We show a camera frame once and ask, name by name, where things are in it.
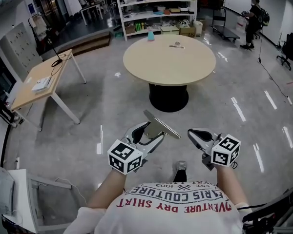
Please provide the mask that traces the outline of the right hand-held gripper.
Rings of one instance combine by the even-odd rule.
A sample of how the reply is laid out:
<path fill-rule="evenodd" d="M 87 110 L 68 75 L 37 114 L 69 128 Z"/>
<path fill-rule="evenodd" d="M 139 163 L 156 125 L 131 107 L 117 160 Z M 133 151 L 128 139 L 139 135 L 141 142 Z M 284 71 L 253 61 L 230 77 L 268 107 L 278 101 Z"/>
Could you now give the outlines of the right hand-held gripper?
<path fill-rule="evenodd" d="M 191 142 L 201 151 L 202 163 L 211 171 L 215 165 L 237 168 L 237 157 L 240 153 L 241 141 L 227 134 L 222 137 L 219 134 L 214 140 L 214 135 L 207 128 L 191 128 L 188 130 L 188 137 Z"/>

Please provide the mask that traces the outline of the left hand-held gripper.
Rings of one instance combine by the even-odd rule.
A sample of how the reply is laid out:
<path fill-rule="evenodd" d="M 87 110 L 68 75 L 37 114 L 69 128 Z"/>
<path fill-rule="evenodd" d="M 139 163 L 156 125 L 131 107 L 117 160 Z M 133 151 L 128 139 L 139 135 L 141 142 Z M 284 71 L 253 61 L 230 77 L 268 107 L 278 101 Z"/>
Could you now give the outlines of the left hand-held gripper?
<path fill-rule="evenodd" d="M 127 175 L 136 172 L 146 162 L 148 153 L 152 153 L 164 140 L 165 134 L 160 133 L 148 139 L 145 128 L 149 121 L 139 123 L 127 130 L 122 139 L 117 139 L 107 151 L 108 164 L 118 172 Z"/>

